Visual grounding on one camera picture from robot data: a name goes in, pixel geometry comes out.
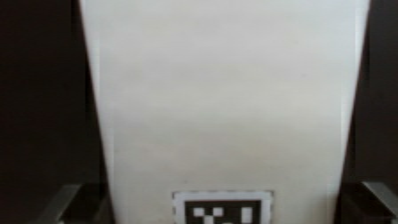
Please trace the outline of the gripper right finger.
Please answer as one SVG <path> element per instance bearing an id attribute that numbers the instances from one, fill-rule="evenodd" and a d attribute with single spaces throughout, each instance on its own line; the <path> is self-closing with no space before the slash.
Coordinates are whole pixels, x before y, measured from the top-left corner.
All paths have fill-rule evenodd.
<path id="1" fill-rule="evenodd" d="M 381 182 L 344 186 L 339 224 L 398 224 L 398 194 Z"/>

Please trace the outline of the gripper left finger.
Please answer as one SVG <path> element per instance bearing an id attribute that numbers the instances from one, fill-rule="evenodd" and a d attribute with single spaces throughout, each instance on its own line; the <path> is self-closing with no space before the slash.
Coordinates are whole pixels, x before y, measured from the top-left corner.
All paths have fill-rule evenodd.
<path id="1" fill-rule="evenodd" d="M 101 183 L 62 186 L 37 224 L 113 224 L 106 186 Z"/>

